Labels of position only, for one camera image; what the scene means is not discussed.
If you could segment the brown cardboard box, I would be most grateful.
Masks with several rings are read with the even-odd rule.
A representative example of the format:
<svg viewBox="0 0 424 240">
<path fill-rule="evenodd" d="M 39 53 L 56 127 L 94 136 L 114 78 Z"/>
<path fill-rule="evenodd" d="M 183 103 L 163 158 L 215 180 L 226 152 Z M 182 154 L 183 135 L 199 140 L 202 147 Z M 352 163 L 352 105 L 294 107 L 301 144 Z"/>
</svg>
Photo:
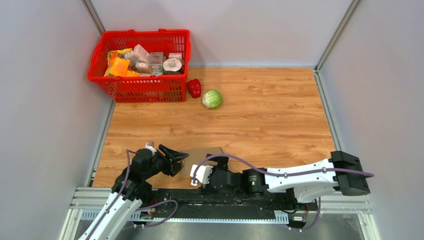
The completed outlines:
<svg viewBox="0 0 424 240">
<path fill-rule="evenodd" d="M 181 170 L 175 175 L 175 177 L 190 176 L 190 172 L 193 165 L 198 165 L 208 155 L 222 154 L 224 151 L 221 147 L 209 147 L 183 150 L 183 152 L 187 153 L 188 157 L 180 161 Z"/>
</svg>

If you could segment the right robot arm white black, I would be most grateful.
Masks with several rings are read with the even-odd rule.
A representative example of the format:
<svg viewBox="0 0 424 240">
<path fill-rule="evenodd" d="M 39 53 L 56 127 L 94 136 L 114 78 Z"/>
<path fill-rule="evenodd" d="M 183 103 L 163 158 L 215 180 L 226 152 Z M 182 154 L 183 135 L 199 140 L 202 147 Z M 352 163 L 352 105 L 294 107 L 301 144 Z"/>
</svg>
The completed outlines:
<svg viewBox="0 0 424 240">
<path fill-rule="evenodd" d="M 286 168 L 260 169 L 231 154 L 223 153 L 222 157 L 235 159 L 263 174 L 270 193 L 293 189 L 285 195 L 286 205 L 293 210 L 334 191 L 340 191 L 344 196 L 368 195 L 367 178 L 374 177 L 374 174 L 363 171 L 358 157 L 339 150 L 331 152 L 330 158 Z"/>
</svg>

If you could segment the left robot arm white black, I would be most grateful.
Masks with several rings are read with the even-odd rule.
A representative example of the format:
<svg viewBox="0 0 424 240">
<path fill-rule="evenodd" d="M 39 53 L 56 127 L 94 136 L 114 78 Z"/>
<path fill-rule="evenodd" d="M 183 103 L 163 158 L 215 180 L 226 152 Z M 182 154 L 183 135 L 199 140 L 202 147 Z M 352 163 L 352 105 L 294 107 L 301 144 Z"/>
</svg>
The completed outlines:
<svg viewBox="0 0 424 240">
<path fill-rule="evenodd" d="M 159 173 L 174 177 L 183 167 L 181 161 L 189 156 L 162 144 L 155 149 L 153 142 L 137 151 L 127 150 L 126 154 L 126 168 L 116 178 L 105 204 L 81 240 L 116 239 L 130 216 L 139 207 L 152 203 L 153 187 L 147 180 Z"/>
</svg>

